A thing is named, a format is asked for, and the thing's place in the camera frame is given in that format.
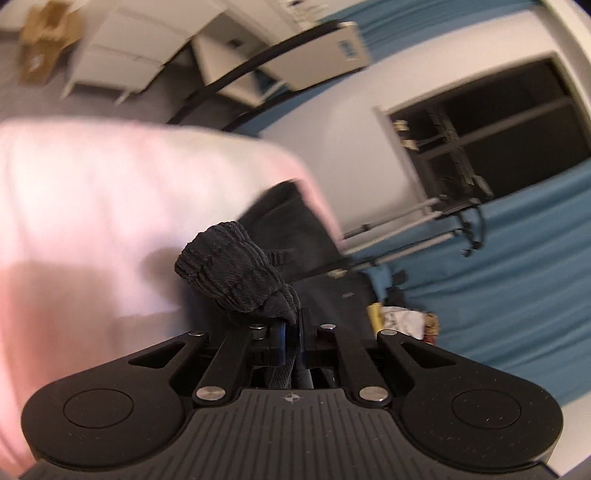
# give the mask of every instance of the screw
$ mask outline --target screw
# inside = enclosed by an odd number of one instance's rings
[[[226,395],[222,387],[201,387],[197,390],[197,398],[207,401],[220,400]]]
[[[359,396],[368,401],[384,401],[388,398],[388,390],[382,387],[365,387],[359,390]]]

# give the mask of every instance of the white drawer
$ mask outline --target white drawer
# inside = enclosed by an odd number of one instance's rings
[[[90,48],[74,67],[70,80],[74,83],[140,92],[162,68],[162,65],[157,62],[114,51]]]
[[[224,10],[209,0],[123,0],[120,8],[182,30],[188,37]]]
[[[114,12],[100,26],[92,45],[165,63],[188,39],[163,25]]]

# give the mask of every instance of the blue curtain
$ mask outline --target blue curtain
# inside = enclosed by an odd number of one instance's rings
[[[458,237],[368,270],[391,275],[413,308],[435,312],[439,345],[527,378],[568,403],[591,390],[591,160],[484,205],[489,235],[472,257]],[[381,254],[457,226],[432,222],[356,255]]]
[[[369,0],[326,20],[354,21],[374,61],[458,28],[515,13],[538,0]],[[247,122],[238,131],[256,136],[304,102],[341,80],[309,90]]]

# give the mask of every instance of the cardboard box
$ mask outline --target cardboard box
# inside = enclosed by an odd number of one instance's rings
[[[71,4],[50,0],[46,6],[32,7],[21,30],[23,47],[21,81],[44,85],[68,46],[82,37],[78,12],[69,12]]]

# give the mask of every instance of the logo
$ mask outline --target logo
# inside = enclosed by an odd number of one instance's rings
[[[301,397],[296,393],[288,393],[285,397],[283,397],[283,400],[288,401],[291,404],[294,404],[296,402],[299,402],[301,400]]]

